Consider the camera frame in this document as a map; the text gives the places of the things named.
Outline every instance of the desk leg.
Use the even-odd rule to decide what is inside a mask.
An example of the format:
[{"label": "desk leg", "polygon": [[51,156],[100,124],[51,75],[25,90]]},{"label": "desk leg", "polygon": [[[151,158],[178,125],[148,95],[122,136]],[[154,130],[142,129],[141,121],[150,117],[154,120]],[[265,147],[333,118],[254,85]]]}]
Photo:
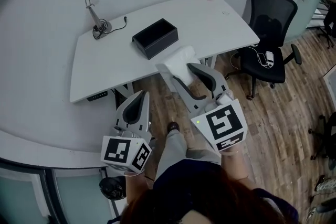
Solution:
[{"label": "desk leg", "polygon": [[134,94],[133,90],[133,84],[127,83],[127,88],[125,86],[118,86],[115,88],[118,92],[120,92],[123,96],[126,98],[130,97],[132,94]]},{"label": "desk leg", "polygon": [[208,60],[206,61],[207,66],[214,69],[215,68],[215,63],[216,63],[216,58],[217,58],[217,55],[209,57]]}]

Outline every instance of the lamp base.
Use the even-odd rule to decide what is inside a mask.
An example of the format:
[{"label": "lamp base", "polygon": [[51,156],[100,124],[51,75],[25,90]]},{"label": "lamp base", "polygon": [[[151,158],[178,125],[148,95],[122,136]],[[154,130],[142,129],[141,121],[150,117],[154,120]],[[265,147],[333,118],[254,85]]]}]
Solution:
[{"label": "lamp base", "polygon": [[93,36],[95,39],[101,39],[104,36],[107,36],[110,31],[112,30],[112,25],[110,22],[107,22],[107,28],[105,29],[104,33],[100,34],[99,31],[96,31],[95,28],[93,29]]}]

